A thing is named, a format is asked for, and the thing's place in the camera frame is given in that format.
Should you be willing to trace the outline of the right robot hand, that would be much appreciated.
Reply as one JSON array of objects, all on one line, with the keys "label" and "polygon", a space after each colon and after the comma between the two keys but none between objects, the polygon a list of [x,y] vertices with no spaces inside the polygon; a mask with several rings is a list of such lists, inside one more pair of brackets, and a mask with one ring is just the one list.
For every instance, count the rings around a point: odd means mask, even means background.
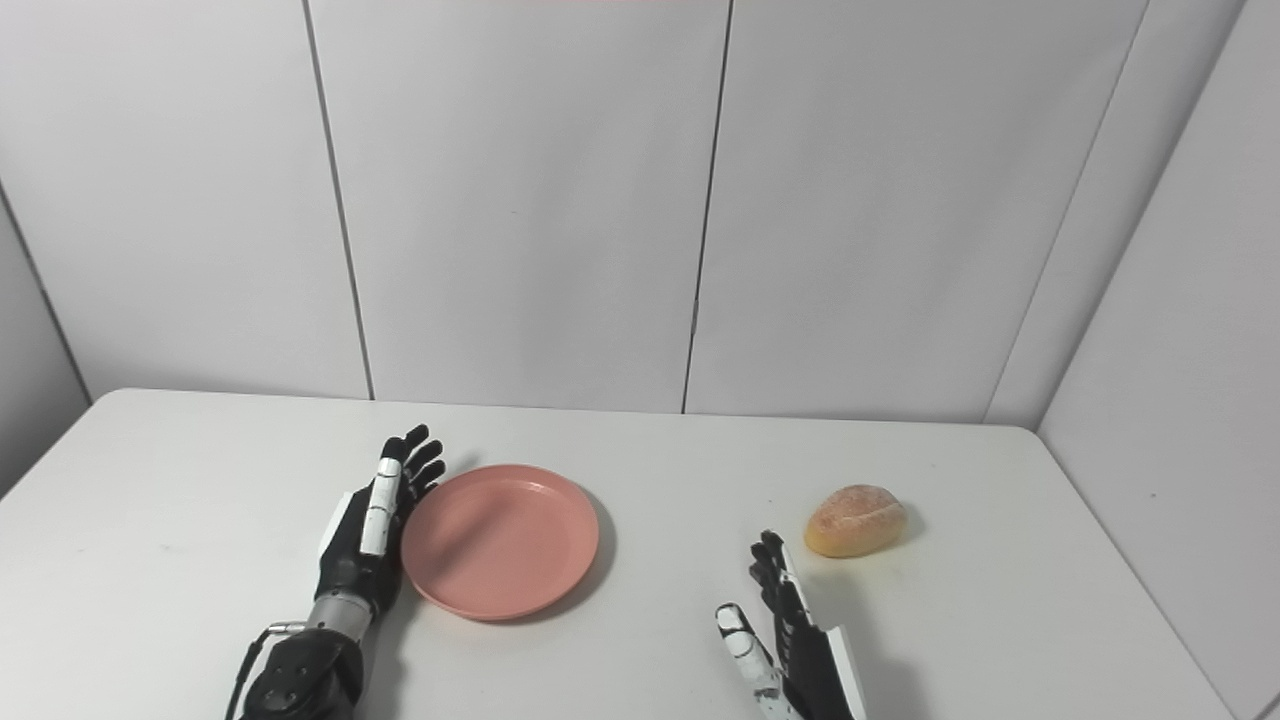
[{"label": "right robot hand", "polygon": [[716,624],[763,717],[867,719],[847,633],[818,625],[781,536],[760,533],[751,544],[749,575],[772,612],[774,652],[737,603],[722,603]]}]

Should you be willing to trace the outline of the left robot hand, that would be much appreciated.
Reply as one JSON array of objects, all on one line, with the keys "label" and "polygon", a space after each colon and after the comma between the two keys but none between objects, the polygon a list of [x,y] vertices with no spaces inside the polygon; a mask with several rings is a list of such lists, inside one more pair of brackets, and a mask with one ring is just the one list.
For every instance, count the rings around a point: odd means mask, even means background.
[{"label": "left robot hand", "polygon": [[439,486],[442,455],[443,443],[424,424],[387,439],[372,479],[340,502],[320,553],[315,600],[351,596],[375,618],[392,607],[401,588],[404,527]]}]

